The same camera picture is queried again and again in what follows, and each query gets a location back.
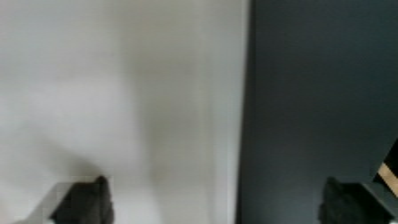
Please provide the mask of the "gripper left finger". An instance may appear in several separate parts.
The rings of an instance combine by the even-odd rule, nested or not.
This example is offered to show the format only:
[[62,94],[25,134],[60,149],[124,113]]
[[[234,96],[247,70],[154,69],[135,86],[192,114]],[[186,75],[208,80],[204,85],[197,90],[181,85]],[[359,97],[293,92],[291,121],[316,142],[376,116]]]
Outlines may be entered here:
[[55,224],[113,224],[113,204],[108,180],[73,184],[49,220]]

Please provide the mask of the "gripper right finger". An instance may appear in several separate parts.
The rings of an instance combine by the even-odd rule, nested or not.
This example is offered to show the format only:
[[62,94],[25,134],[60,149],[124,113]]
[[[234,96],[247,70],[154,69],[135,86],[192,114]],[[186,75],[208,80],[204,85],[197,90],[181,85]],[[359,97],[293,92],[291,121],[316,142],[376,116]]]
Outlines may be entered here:
[[375,182],[327,178],[318,207],[320,224],[398,224],[398,197]]

